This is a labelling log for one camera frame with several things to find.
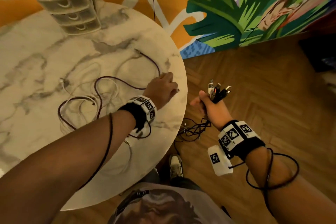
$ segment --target round table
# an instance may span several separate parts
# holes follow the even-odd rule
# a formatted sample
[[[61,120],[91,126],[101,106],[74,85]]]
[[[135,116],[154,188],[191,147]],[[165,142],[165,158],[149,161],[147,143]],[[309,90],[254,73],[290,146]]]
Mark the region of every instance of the round table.
[[[161,72],[173,72],[180,92],[158,112],[151,135],[132,146],[131,158],[128,146],[123,143],[62,210],[107,200],[144,177],[170,148],[186,109],[186,71],[169,35],[153,20],[133,9],[102,0],[97,0],[97,8],[102,29],[90,34],[66,35],[44,10],[0,28],[0,175],[63,136],[57,109],[69,94],[60,78],[69,82],[66,89],[70,93],[76,90],[74,95],[88,94],[89,85],[104,75],[145,88],[157,77],[157,69],[134,51],[137,48],[151,57]],[[103,81],[99,87],[105,100],[112,94],[115,96],[116,84],[119,88],[119,95],[112,98],[108,111],[116,110],[142,93],[121,82]],[[91,119],[95,114],[92,108],[87,105],[85,114]],[[78,116],[73,114],[73,123],[84,125]]]

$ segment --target herringbone parquet floor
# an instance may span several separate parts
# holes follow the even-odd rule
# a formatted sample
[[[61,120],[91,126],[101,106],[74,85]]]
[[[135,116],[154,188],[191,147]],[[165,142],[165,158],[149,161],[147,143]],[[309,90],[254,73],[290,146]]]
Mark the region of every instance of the herringbone parquet floor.
[[[188,101],[199,90],[206,90],[210,79],[232,86],[225,99],[232,116],[250,124],[275,152],[297,159],[300,174],[336,202],[336,95],[327,90],[300,50],[297,41],[304,37],[185,60]],[[201,119],[189,104],[185,117]],[[185,176],[224,205],[236,223],[276,223],[261,193],[247,185],[246,166],[237,167],[232,175],[214,174],[207,149],[218,143],[217,135],[215,128],[209,128],[200,140],[177,144]],[[61,212],[53,223],[105,224],[119,201],[115,197],[89,208]]]

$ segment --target wrist tracker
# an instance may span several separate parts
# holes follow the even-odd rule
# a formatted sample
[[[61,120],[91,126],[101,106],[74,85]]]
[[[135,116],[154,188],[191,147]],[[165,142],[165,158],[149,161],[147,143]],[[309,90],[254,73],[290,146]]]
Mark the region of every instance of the wrist tracker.
[[[151,123],[157,112],[157,108],[153,101],[145,96],[136,96],[128,100],[128,102],[119,108],[130,112],[136,121],[135,128],[137,133],[144,128],[145,122]]]
[[[232,120],[223,127],[218,135],[219,143],[228,159],[238,156],[245,161],[246,156],[254,149],[265,146],[265,143],[245,121]]]

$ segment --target forearm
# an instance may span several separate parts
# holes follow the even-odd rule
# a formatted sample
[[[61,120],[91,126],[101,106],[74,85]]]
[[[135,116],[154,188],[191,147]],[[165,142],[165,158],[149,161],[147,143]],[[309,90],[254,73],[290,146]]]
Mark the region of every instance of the forearm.
[[[135,127],[135,119],[127,111],[114,113],[112,120],[113,136],[105,162]],[[109,135],[109,117],[105,116],[45,146],[10,170],[0,179],[2,220],[51,220],[97,169]]]
[[[265,147],[251,151],[246,157],[246,165],[259,187],[264,187],[270,159]],[[292,176],[290,168],[274,156],[269,186],[281,184]],[[301,176],[286,187],[268,191],[268,200],[279,223],[336,223],[335,204]]]

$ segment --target shoe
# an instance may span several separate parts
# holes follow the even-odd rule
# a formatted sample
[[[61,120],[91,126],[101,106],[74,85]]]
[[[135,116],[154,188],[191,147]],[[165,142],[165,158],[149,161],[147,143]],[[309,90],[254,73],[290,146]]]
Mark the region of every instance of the shoe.
[[[177,154],[172,154],[169,157],[170,179],[175,177],[183,177],[182,159]]]

